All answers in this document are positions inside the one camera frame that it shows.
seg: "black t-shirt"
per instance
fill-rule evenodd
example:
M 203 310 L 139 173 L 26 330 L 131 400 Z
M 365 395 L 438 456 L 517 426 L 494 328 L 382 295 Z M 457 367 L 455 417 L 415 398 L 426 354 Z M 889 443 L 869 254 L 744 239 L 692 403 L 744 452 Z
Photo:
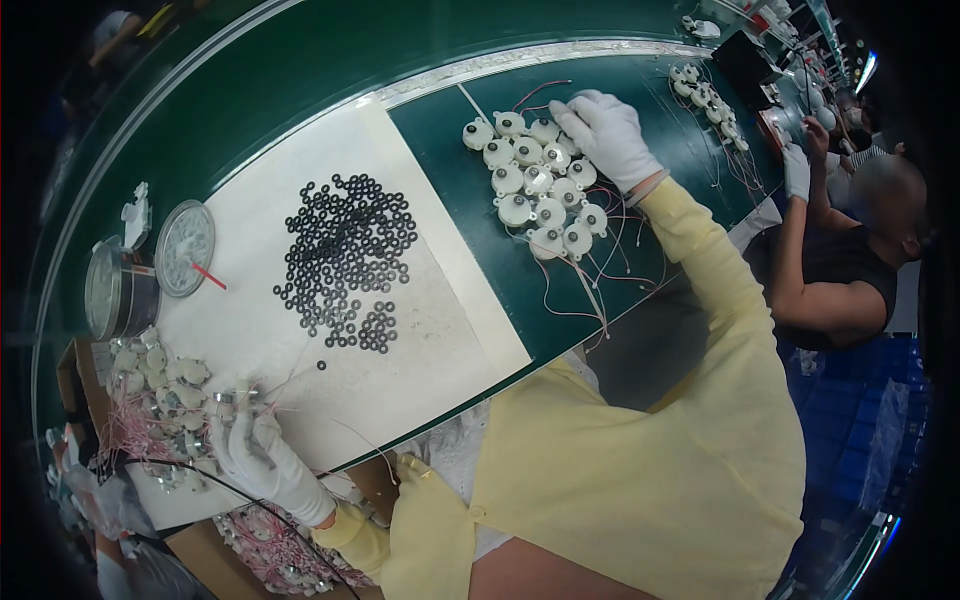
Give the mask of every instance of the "black t-shirt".
M 743 258 L 750 265 L 757 283 L 763 286 L 763 297 L 766 298 L 767 305 L 770 305 L 774 255 L 780 240 L 781 227 L 777 225 L 758 233 L 743 253 Z M 874 286 L 887 306 L 887 318 L 877 332 L 879 333 L 890 323 L 897 305 L 897 271 L 883 262 L 867 245 L 868 235 L 867 228 L 861 225 L 817 239 L 804 240 L 804 283 L 865 281 Z M 837 348 L 822 331 L 778 325 L 774 333 L 799 348 Z

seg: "yellow sleeve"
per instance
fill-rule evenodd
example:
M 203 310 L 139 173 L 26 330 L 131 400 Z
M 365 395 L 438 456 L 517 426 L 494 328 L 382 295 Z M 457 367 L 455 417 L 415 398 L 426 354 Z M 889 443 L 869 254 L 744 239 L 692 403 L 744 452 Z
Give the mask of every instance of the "yellow sleeve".
M 710 211 L 673 179 L 640 207 L 708 312 L 704 360 L 684 396 L 663 412 L 681 416 L 697 442 L 727 461 L 757 496 L 799 515 L 804 437 L 762 288 Z
M 390 558 L 390 534 L 350 504 L 337 505 L 337 518 L 328 529 L 314 529 L 313 541 L 333 548 L 353 568 L 380 583 L 380 569 Z

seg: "bracelet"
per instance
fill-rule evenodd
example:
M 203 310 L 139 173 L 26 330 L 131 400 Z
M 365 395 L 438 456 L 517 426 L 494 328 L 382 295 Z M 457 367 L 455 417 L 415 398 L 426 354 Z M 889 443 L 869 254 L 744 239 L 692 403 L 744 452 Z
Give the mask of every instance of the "bracelet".
M 668 177 L 670 177 L 670 169 L 662 169 L 656 177 L 652 178 L 649 182 L 647 182 L 646 185 L 641 187 L 633 196 L 631 196 L 630 200 L 623 203 L 624 207 L 633 208 L 634 204 L 646 198 L 650 192 L 654 191 L 654 189 L 656 189 L 656 187 Z

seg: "woman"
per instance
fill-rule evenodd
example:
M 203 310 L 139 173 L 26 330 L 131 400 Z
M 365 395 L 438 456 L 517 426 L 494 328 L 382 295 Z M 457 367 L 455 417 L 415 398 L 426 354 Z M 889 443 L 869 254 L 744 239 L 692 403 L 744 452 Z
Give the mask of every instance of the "woman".
M 585 90 L 550 110 L 639 203 L 709 313 L 707 353 L 679 399 L 655 415 L 614 408 L 555 361 L 493 398 L 479 440 L 465 437 L 468 486 L 399 456 L 389 533 L 338 505 L 271 418 L 215 421 L 216 454 L 390 599 L 763 598 L 803 530 L 805 465 L 760 287 L 650 153 L 632 107 Z

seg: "red stick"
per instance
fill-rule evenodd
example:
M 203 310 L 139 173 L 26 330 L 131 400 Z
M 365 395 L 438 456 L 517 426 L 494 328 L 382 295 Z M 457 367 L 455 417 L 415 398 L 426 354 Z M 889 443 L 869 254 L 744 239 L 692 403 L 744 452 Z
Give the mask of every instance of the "red stick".
M 195 262 L 190 263 L 190 264 L 193 265 L 193 268 L 194 268 L 194 269 L 196 269 L 197 271 L 200 271 L 200 275 L 206 277 L 206 278 L 209 279 L 210 281 L 213 281 L 214 283 L 216 283 L 216 284 L 219 285 L 220 287 L 224 288 L 225 290 L 227 289 L 227 286 L 224 285 L 223 281 L 221 281 L 220 279 L 218 279 L 218 278 L 216 278 L 215 276 L 213 276 L 213 275 L 211 275 L 210 273 L 208 273 L 208 272 L 206 271 L 206 269 L 204 269 L 203 267 L 201 267 L 200 265 L 198 265 L 198 264 L 195 263 Z

